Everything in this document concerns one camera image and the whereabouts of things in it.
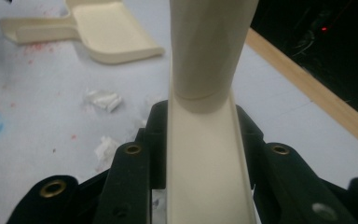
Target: crumpled white debris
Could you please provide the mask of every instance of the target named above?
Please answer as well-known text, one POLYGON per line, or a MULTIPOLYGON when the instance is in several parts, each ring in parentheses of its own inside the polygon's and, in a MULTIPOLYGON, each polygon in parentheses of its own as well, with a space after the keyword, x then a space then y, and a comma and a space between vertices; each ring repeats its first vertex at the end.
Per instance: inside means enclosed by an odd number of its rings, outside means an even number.
POLYGON ((111 137, 101 137, 101 144, 94 149, 98 161, 100 162, 98 171, 102 172, 111 166, 118 147, 119 143, 111 137))
POLYGON ((84 100, 111 113, 121 103, 122 98, 112 91, 88 91, 84 100))

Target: white plastic piece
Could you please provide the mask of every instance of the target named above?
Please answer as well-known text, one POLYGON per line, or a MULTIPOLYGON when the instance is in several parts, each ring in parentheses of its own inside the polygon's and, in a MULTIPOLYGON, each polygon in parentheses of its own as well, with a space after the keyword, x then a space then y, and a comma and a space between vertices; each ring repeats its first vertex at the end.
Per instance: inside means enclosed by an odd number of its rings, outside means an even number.
POLYGON ((241 131, 233 97, 211 113, 169 99, 168 224, 255 223, 241 131))
POLYGON ((65 17, 2 19, 1 30, 19 44, 78 39, 100 63, 125 63, 164 53, 120 0, 67 0, 66 5, 65 17))
POLYGON ((112 91, 89 91, 84 100, 111 113, 121 103, 122 98, 112 91))
POLYGON ((168 224, 255 223, 230 86, 256 6, 171 0, 168 224))
POLYGON ((101 144, 94 149, 99 161, 98 170, 103 171, 109 168, 118 147, 118 142, 112 138, 106 136, 101 137, 101 144))
POLYGON ((256 7, 257 0, 171 0, 173 86, 188 109, 209 111, 228 98, 256 7))

